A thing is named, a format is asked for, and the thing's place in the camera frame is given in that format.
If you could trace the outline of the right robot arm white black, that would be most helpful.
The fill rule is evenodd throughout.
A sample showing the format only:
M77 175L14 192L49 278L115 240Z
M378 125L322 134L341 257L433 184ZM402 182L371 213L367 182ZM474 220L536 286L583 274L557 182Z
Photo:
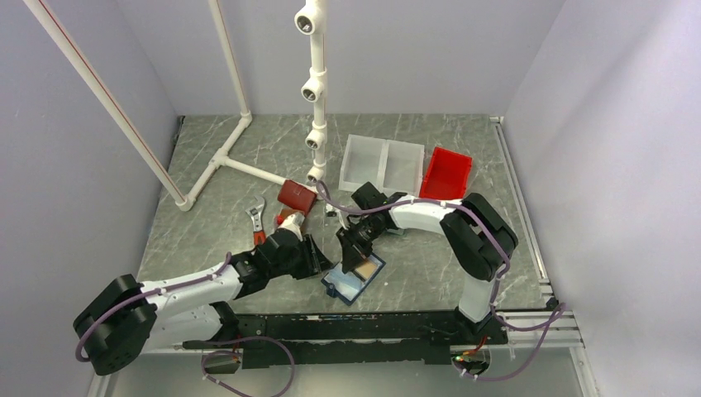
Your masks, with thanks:
M466 343L501 341L503 327L493 313L494 300L519 241L483 195L449 200L405 192L386 195L367 182L351 197L357 207L344 210L348 223L336 232L343 272L368 259L374 241L388 231L416 229L441 235L465 272L454 314L457 336Z

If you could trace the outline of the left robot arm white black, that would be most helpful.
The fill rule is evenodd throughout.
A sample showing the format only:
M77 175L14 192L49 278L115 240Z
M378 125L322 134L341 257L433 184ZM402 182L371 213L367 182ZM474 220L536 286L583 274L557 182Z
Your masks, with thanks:
M142 352L189 341L227 347L238 326L230 301L281 276L304 280L333 267L309 234L280 228L255 248L228 252L219 264L168 280L113 279L76 317L77 361L110 375Z

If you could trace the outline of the blue leather card holder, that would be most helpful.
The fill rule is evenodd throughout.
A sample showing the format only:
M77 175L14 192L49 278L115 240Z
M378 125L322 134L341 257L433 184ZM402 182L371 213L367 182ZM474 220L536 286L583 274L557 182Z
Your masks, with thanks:
M375 255L370 256L367 260L374 261L380 266L372 279L363 282L352 271L343 273L341 263L338 262L321 279L326 294L331 298L339 299L347 306L351 306L386 265L386 261Z

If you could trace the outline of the orange credit card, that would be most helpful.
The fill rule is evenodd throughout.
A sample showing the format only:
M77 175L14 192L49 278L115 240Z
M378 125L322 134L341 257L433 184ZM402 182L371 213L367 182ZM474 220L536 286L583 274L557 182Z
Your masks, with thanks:
M374 261L367 260L362 264L358 265L352 273L358 277L363 282L370 280L379 270L380 266Z

